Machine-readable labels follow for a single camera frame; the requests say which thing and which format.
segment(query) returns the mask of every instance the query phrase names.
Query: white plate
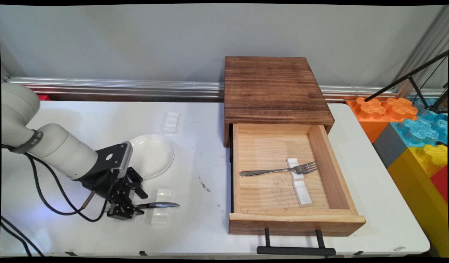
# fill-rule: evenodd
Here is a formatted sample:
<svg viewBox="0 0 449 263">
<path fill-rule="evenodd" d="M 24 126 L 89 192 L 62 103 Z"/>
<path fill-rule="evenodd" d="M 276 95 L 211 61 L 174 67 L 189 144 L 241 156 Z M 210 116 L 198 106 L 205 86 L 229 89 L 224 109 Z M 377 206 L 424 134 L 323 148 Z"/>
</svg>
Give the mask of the white plate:
<svg viewBox="0 0 449 263">
<path fill-rule="evenodd" d="M 131 140 L 133 154 L 129 166 L 146 179 L 164 172 L 174 160 L 173 143 L 158 134 L 138 136 Z"/>
</svg>

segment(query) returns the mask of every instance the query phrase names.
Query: wooden board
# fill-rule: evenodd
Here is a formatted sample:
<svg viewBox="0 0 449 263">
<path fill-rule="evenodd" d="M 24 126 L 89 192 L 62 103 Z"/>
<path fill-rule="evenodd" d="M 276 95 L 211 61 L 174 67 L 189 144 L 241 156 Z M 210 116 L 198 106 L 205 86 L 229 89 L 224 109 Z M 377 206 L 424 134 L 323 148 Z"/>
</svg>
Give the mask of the wooden board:
<svg viewBox="0 0 449 263">
<path fill-rule="evenodd" d="M 226 57 L 224 145 L 230 123 L 335 122 L 306 58 Z"/>
<path fill-rule="evenodd" d="M 320 162 L 320 173 L 323 173 L 322 181 L 326 189 L 327 198 L 332 209 L 350 209 L 353 214 L 358 214 L 351 198 L 348 186 L 343 178 L 338 161 L 333 153 L 327 133 L 320 125 L 313 125 L 308 133 L 309 140 L 314 150 L 314 155 Z"/>
<path fill-rule="evenodd" d="M 309 163 L 315 156 L 309 141 L 311 125 L 234 125 L 234 211 L 245 213 L 253 208 L 294 208 L 303 213 L 310 209 L 330 209 L 327 194 L 315 171 L 305 175 L 305 183 L 313 205 L 300 208 L 288 171 L 244 178 L 246 170 L 279 169 L 287 166 L 287 158 Z"/>
<path fill-rule="evenodd" d="M 312 206 L 298 205 L 288 171 L 239 176 L 246 170 L 284 168 L 287 158 L 321 162 L 318 171 L 304 175 Z M 229 233 L 260 235 L 261 226 L 271 226 L 279 235 L 313 235 L 319 227 L 324 235 L 347 236 L 365 223 L 322 125 L 233 124 L 233 174 Z"/>
<path fill-rule="evenodd" d="M 358 215 L 264 216 L 231 213 L 229 233 L 234 235 L 315 235 L 320 229 L 324 236 L 349 236 L 366 223 Z"/>
</svg>

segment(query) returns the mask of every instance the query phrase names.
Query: white table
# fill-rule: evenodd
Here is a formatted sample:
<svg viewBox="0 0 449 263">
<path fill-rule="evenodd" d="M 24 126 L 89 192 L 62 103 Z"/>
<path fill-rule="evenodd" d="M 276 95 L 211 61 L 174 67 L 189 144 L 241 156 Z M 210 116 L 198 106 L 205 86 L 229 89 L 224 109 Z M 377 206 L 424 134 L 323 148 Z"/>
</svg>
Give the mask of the white table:
<svg viewBox="0 0 449 263">
<path fill-rule="evenodd" d="M 335 248 L 338 255 L 427 251 L 427 238 L 350 108 L 329 106 L 335 125 L 328 137 L 358 213 L 367 223 L 349 237 L 324 237 L 325 246 Z M 136 256 L 139 251 L 149 256 L 255 254 L 256 247 L 265 244 L 264 236 L 228 234 L 231 180 L 229 148 L 223 148 L 222 103 L 42 101 L 28 127 L 58 123 L 87 145 L 101 149 L 143 134 L 162 134 L 161 122 L 168 111 L 181 115 L 179 133 L 166 135 L 176 144 L 176 157 L 166 172 L 144 180 L 143 186 L 149 202 L 158 188 L 173 190 L 173 202 L 181 207 L 171 212 L 169 226 L 151 226 L 151 210 L 132 220 L 104 216 L 97 223 L 78 215 L 57 215 L 39 199 L 27 158 L 7 150 L 2 150 L 1 214 L 47 255 L 65 255 L 65 251 L 79 256 Z M 39 164 L 38 173 L 48 202 L 71 211 L 49 172 Z M 58 175 L 69 198 L 81 206 L 89 191 Z M 138 197 L 133 201 L 146 203 Z M 96 217 L 102 203 L 95 196 L 84 213 Z M 270 238 L 272 246 L 317 247 L 315 237 Z M 21 243 L 1 230 L 0 256 L 15 255 L 25 255 Z"/>
</svg>

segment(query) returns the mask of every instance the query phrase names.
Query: fork handle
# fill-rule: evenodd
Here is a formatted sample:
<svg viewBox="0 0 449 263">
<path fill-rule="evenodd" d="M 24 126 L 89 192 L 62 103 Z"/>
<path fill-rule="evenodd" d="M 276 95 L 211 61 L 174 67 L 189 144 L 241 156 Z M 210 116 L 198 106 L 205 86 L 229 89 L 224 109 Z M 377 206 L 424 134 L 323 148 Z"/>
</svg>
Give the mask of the fork handle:
<svg viewBox="0 0 449 263">
<path fill-rule="evenodd" d="M 265 174 L 269 174 L 269 173 L 280 172 L 280 171 L 289 171 L 289 170 L 291 170 L 291 168 L 275 169 L 275 170 L 244 171 L 244 172 L 240 172 L 239 175 L 244 176 L 244 177 L 250 177 L 250 176 L 255 176 L 255 175 L 265 175 Z"/>
</svg>

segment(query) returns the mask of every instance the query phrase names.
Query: wooden cabinet top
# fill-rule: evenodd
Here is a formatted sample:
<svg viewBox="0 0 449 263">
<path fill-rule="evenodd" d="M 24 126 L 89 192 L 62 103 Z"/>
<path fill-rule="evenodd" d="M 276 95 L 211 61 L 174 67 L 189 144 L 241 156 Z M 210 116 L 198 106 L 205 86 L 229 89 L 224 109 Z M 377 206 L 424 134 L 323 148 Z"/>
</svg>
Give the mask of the wooden cabinet top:
<svg viewBox="0 0 449 263">
<path fill-rule="evenodd" d="M 224 123 L 334 122 L 306 58 L 226 57 Z"/>
</svg>

